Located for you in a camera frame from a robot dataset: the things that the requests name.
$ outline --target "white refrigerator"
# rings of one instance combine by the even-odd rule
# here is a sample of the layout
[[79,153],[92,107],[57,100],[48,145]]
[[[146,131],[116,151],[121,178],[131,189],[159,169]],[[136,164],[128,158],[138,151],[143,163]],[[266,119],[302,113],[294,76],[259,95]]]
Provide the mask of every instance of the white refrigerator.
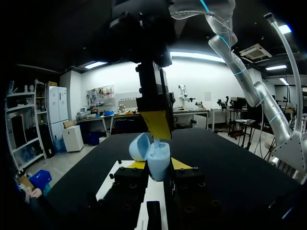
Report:
[[62,141],[63,122],[68,121],[67,88],[48,86],[47,107],[53,143]]

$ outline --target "cardboard box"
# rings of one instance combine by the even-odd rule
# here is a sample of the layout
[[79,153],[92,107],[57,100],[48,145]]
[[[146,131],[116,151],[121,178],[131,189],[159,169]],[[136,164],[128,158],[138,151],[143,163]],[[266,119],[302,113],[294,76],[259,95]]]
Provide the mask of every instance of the cardboard box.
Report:
[[73,126],[73,122],[72,121],[65,121],[63,122],[64,128],[69,128],[71,126]]
[[25,176],[21,176],[18,180],[18,183],[23,184],[26,188],[30,187],[32,191],[35,189],[33,184]]
[[58,84],[56,82],[53,82],[53,81],[48,81],[47,85],[48,86],[58,86]]

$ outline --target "computer monitor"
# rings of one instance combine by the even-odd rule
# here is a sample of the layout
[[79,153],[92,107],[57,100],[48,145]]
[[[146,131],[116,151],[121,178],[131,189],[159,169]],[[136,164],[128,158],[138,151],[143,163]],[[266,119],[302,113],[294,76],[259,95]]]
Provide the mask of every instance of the computer monitor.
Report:
[[244,97],[237,97],[236,101],[234,101],[234,109],[241,110],[244,106],[246,106],[247,102]]
[[[251,107],[248,103],[247,103],[247,107],[248,107],[248,118],[257,121],[257,123],[261,123],[262,121],[262,108],[261,108],[261,104],[258,105],[257,107]],[[263,122],[267,125],[269,125],[269,121],[267,119],[267,117],[265,116],[265,114],[263,113]]]

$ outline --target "white wall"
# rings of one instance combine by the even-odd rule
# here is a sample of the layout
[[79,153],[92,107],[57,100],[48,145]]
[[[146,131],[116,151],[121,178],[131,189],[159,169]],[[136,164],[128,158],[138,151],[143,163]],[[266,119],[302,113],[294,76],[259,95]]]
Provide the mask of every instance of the white wall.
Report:
[[263,83],[267,86],[270,94],[276,96],[275,85],[269,83],[267,80],[263,80]]
[[[115,93],[135,92],[140,88],[140,79],[135,71],[137,64],[128,62],[107,66],[82,74],[82,102],[86,104],[86,90],[115,85]],[[226,65],[208,63],[197,60],[173,60],[173,64],[165,68],[168,90],[174,92],[175,105],[179,105],[180,90],[178,85],[186,86],[188,97],[204,101],[204,93],[211,92],[213,107],[219,98],[243,97],[243,91],[236,78]]]
[[68,119],[71,121],[71,98],[69,97],[71,91],[71,71],[63,74],[59,78],[59,86],[67,88],[67,112],[68,112]]
[[253,84],[255,84],[258,81],[262,81],[261,72],[253,68],[249,69],[248,71]]
[[82,106],[82,95],[80,90],[82,89],[82,74],[72,71],[71,72],[71,90],[70,90],[70,102],[71,102],[71,118],[76,120],[77,112],[80,111]]
[[[283,101],[283,97],[287,97],[287,87],[286,86],[275,86],[276,89],[276,99],[279,101]],[[293,104],[293,107],[296,108],[297,104],[297,95],[295,86],[289,86],[290,91],[290,100]]]
[[69,71],[60,77],[59,86],[67,88],[67,112],[70,121],[76,120],[82,105],[82,75]]

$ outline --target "yellow tape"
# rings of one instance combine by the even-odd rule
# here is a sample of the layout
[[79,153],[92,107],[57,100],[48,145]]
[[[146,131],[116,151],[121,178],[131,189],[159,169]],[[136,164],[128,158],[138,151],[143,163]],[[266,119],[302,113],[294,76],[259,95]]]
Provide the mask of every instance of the yellow tape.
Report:
[[177,169],[192,169],[192,167],[176,160],[175,158],[172,158],[173,167],[175,170]]
[[135,161],[132,165],[129,165],[126,168],[130,168],[130,169],[134,169],[134,168],[144,169],[145,163],[146,163],[145,161]]
[[140,112],[154,139],[171,139],[165,111]]

